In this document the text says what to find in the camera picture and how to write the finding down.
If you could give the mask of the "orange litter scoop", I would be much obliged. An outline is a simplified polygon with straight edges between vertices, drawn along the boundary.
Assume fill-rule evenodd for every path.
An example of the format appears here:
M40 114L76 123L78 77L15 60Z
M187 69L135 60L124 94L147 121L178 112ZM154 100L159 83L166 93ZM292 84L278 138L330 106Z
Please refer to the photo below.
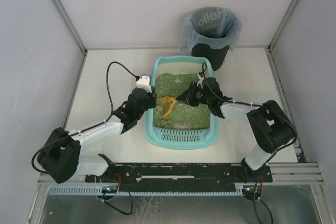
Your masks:
M162 115L161 118L169 116L173 112L173 108L177 102L176 97L165 96L160 99L162 102Z

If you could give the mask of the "teal cat litter box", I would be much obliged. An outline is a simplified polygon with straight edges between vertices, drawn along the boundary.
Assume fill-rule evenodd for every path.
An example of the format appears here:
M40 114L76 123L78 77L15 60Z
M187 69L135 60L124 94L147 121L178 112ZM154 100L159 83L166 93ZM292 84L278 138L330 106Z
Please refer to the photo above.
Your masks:
M157 86L156 79L163 73L198 74L202 64L207 65L208 77L214 77L210 62L204 57L167 56L156 60L152 69L151 85ZM145 112L144 132L148 141L156 146L177 150L206 148L214 144L218 138L218 118L209 116L209 127L199 130L166 129L154 126L154 110Z

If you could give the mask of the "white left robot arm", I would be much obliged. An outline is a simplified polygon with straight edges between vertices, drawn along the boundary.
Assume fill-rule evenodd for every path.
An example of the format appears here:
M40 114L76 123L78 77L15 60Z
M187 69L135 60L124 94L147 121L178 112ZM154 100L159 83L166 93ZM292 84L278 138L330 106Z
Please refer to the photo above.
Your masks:
M112 165L104 154L85 156L86 149L113 136L121 135L137 125L148 109L156 106L155 90L135 88L128 99L110 117L84 130L69 132L59 127L52 131L45 145L37 151L32 163L42 167L58 183L74 175L102 175Z

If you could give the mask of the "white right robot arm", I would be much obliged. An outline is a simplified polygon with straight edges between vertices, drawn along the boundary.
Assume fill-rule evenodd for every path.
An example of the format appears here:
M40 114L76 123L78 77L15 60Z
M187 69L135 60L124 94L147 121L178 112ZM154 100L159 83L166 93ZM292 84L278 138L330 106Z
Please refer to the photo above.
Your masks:
M256 145L241 161L238 173L246 182L252 176L259 176L262 168L280 150L294 144L298 138L294 125L276 101L268 100L263 104L237 102L223 95L215 78L191 83L176 100L190 106L205 104L214 116L249 123Z

